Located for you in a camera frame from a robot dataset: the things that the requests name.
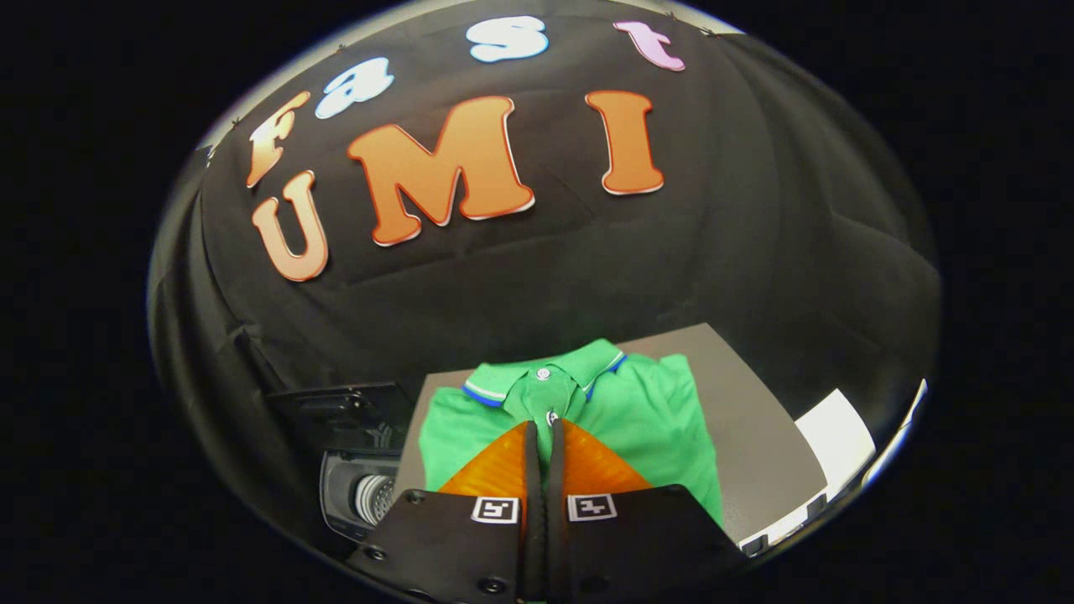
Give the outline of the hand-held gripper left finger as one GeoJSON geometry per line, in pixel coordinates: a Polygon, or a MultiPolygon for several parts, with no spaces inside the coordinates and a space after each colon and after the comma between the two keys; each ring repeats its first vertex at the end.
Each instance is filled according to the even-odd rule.
{"type": "Polygon", "coordinates": [[[400,494],[350,565],[429,603],[542,599],[545,524],[537,427],[522,422],[441,488],[400,494]]]}

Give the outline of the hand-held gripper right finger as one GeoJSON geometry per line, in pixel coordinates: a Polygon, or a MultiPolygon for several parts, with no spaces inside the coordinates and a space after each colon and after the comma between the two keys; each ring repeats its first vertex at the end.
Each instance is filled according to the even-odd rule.
{"type": "Polygon", "coordinates": [[[599,438],[552,425],[547,492],[552,603],[678,603],[740,573],[748,555],[686,486],[649,485],[599,438]]]}

